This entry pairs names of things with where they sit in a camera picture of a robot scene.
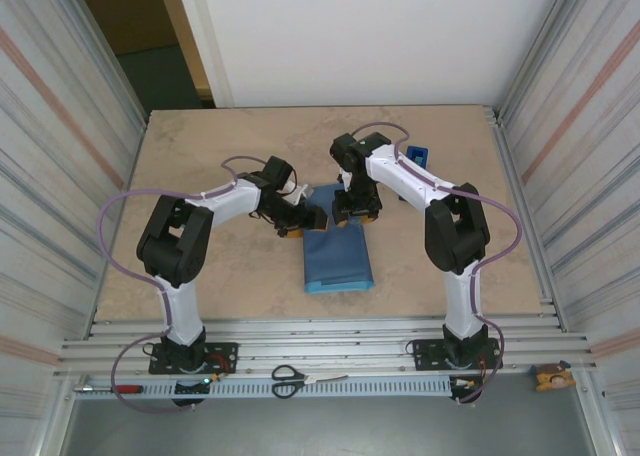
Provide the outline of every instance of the screwdriver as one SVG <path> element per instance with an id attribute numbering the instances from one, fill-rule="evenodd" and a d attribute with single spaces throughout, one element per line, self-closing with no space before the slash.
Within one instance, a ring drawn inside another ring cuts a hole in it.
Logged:
<path id="1" fill-rule="evenodd" d="M 120 394 L 140 394 L 144 387 L 139 384 L 118 384 L 116 386 Z M 73 388 L 76 393 L 97 393 L 99 391 L 106 391 L 113 393 L 111 386 L 92 386 L 90 384 L 80 384 Z"/>

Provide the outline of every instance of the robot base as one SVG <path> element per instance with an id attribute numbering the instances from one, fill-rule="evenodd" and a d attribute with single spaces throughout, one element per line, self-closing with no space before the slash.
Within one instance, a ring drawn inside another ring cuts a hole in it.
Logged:
<path id="1" fill-rule="evenodd" d="M 162 338 L 153 344 L 149 374 L 232 374 L 236 372 L 238 343 L 207 343 L 204 329 L 190 346 Z"/>
<path id="2" fill-rule="evenodd" d="M 475 335 L 460 340 L 444 328 L 444 339 L 415 339 L 411 341 L 416 371 L 450 369 L 493 369 L 498 363 L 500 343 L 488 337 L 484 325 Z"/>

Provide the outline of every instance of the white wall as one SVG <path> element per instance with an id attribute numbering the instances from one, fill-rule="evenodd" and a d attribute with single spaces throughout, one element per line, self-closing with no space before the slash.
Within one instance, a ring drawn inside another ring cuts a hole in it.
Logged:
<path id="1" fill-rule="evenodd" d="M 219 106 L 497 104 L 554 0 L 183 0 Z"/>

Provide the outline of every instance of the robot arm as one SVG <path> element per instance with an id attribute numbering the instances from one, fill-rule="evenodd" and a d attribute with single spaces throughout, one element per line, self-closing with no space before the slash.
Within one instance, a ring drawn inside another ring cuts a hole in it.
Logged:
<path id="1" fill-rule="evenodd" d="M 327 216 L 316 206 L 299 204 L 307 186 L 288 181 L 293 168 L 272 156 L 261 171 L 242 173 L 233 189 L 212 190 L 217 196 L 179 199 L 161 196 L 138 243 L 136 255 L 145 271 L 165 289 L 165 323 L 171 330 L 163 345 L 175 365 L 197 369 L 206 338 L 198 315 L 195 279 L 204 265 L 213 228 L 240 214 L 269 218 L 281 237 L 297 237 L 304 229 L 326 230 Z"/>
<path id="2" fill-rule="evenodd" d="M 447 316 L 445 340 L 453 360 L 462 363 L 468 353 L 476 352 L 481 340 L 487 338 L 487 328 L 474 315 L 469 291 L 471 272 L 485 256 L 489 230 L 480 202 L 451 195 L 437 188 L 459 189 L 477 193 L 470 184 L 456 187 L 424 170 L 400 154 L 407 165 L 421 176 L 433 181 L 430 186 L 405 170 L 396 161 L 394 147 L 380 133 L 356 141 L 350 134 L 336 138 L 330 154 L 340 165 L 344 190 L 336 191 L 333 217 L 337 225 L 346 224 L 349 217 L 360 216 L 364 222 L 378 217 L 382 203 L 378 182 L 388 186 L 425 215 L 425 249 L 429 259 L 445 272 Z M 477 309 L 481 314 L 479 278 L 474 278 Z"/>

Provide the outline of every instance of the blue cloth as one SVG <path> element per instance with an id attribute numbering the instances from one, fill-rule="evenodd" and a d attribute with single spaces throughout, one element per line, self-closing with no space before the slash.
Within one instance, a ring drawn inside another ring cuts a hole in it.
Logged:
<path id="1" fill-rule="evenodd" d="M 304 231 L 304 290 L 307 293 L 365 291 L 374 286 L 367 241 L 359 218 L 338 228 L 331 216 L 334 193 L 341 184 L 314 189 L 310 204 L 322 207 L 329 217 L 327 231 Z"/>

